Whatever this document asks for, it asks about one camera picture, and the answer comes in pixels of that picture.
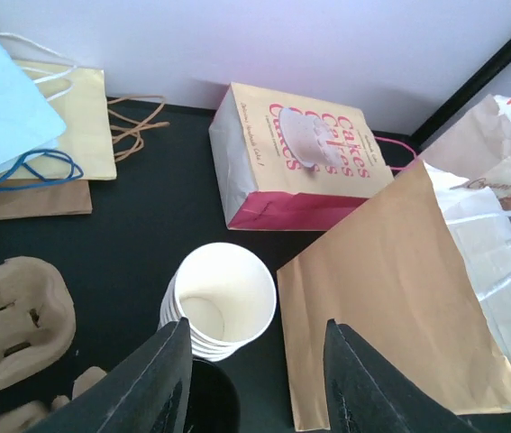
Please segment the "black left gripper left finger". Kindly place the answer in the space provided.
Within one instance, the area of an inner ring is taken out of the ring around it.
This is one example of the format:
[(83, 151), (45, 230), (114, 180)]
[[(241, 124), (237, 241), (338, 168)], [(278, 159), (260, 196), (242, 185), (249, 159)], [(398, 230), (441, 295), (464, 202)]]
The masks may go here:
[(192, 373), (190, 326), (162, 327), (102, 380), (31, 432), (182, 432)]

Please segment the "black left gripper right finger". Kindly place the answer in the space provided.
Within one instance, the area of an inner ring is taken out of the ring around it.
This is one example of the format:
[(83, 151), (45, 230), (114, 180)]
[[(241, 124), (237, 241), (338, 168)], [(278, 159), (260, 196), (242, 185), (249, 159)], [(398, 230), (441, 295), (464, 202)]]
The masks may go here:
[(406, 378), (362, 336), (330, 319), (324, 387), (332, 432), (475, 432)]

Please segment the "kraft bag with white handles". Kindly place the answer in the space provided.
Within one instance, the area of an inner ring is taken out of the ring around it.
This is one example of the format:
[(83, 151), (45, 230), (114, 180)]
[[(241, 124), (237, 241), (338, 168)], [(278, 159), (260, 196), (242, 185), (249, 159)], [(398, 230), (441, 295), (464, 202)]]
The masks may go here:
[(511, 412), (511, 210), (417, 162), (278, 271), (295, 427), (330, 426), (325, 330), (349, 325), (459, 415)]

